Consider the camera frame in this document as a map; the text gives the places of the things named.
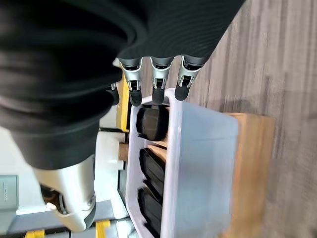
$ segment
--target white wall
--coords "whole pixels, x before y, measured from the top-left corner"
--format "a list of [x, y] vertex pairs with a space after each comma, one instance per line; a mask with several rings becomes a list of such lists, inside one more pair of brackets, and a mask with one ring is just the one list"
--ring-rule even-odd
[[31, 167], [24, 161], [8, 130], [0, 127], [0, 174], [19, 175], [19, 212], [43, 210], [39, 185]]
[[109, 112], [100, 119], [100, 127], [116, 128], [117, 106], [112, 106]]

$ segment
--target white plastic bin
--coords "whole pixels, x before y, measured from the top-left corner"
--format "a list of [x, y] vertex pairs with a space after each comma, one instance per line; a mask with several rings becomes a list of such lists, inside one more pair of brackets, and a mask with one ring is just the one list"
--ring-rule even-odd
[[[175, 89], [165, 91], [170, 105], [165, 167], [161, 238], [212, 238], [230, 222], [230, 196], [238, 135], [235, 118], [175, 99]], [[151, 104], [146, 97], [142, 104]], [[132, 107], [126, 206], [140, 238], [153, 238], [144, 227], [138, 189], [145, 186], [139, 162], [140, 149], [152, 144], [138, 137]]]

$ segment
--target black object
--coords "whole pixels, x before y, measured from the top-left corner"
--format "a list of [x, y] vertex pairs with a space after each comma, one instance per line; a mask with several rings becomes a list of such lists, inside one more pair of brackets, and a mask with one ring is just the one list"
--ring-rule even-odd
[[130, 102], [133, 106], [138, 107], [142, 103], [142, 94], [141, 90], [132, 90], [129, 91]]
[[175, 98], [179, 101], [183, 101], [187, 98], [189, 93], [189, 88], [187, 85], [179, 86], [178, 83], [176, 84], [175, 88]]
[[140, 108], [137, 115], [139, 136], [151, 141], [164, 140], [168, 130], [169, 111], [165, 106]]
[[165, 178], [165, 162], [150, 149], [140, 150], [140, 167], [146, 177], [145, 184], [157, 200], [162, 202]]
[[158, 86], [158, 88], [153, 88], [152, 100], [155, 105], [161, 105], [164, 101], [164, 90]]
[[155, 238], [160, 236], [162, 220], [162, 204], [160, 204], [146, 188], [139, 189], [139, 206], [147, 223], [145, 226]]
[[113, 97], [113, 103], [112, 105], [115, 106], [115, 105], [118, 105], [118, 103], [120, 102], [120, 97], [119, 97], [119, 92], [118, 92], [118, 89], [117, 87], [115, 87], [114, 89], [112, 89], [111, 86], [108, 86], [106, 88], [107, 92], [109, 92], [112, 97]]
[[[61, 145], [59, 140], [63, 134], [63, 141], [71, 139], [65, 127], [91, 128], [90, 152], [85, 154], [93, 153], [98, 121], [113, 100], [107, 96], [92, 99], [121, 79], [121, 70], [112, 66], [115, 57], [208, 58], [243, 2], [1, 1], [2, 27], [10, 30], [0, 35], [0, 50], [6, 59], [0, 69], [0, 125], [13, 132], [24, 158], [34, 167], [60, 168], [78, 163], [81, 158], [67, 165], [59, 161], [82, 157], [76, 148], [85, 144], [87, 137], [74, 134], [78, 146]], [[74, 123], [80, 115], [85, 118]], [[50, 129], [58, 131], [59, 136], [46, 133]], [[47, 143], [34, 144], [38, 131], [45, 131], [40, 136], [48, 136]], [[42, 161], [28, 159], [39, 157], [37, 154], [43, 155]]]

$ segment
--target robotic hand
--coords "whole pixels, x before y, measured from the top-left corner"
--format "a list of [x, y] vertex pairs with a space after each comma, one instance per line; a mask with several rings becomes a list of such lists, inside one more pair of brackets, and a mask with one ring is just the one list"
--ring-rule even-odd
[[73, 231], [96, 211], [99, 119], [121, 70], [141, 103], [142, 57], [161, 104], [182, 55], [175, 96], [184, 100], [244, 0], [3, 0], [0, 2], [0, 125], [33, 167], [44, 201]]

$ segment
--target wooden surface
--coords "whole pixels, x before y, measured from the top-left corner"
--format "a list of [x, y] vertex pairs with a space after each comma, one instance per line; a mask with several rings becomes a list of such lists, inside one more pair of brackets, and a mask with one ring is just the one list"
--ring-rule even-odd
[[166, 149], [162, 149], [162, 148], [159, 148], [159, 147], [154, 146], [154, 145], [148, 145], [148, 148], [150, 150], [152, 150], [154, 154], [159, 156], [164, 162], [166, 162], [166, 158], [167, 158], [167, 150]]
[[239, 121], [231, 224], [222, 238], [256, 238], [262, 230], [275, 119], [229, 114]]
[[[152, 93], [144, 61], [143, 96]], [[179, 58], [167, 87], [175, 87]], [[317, 1], [247, 0], [188, 101], [276, 118], [262, 238], [317, 238]]]
[[128, 161], [129, 144], [119, 143], [119, 160]]

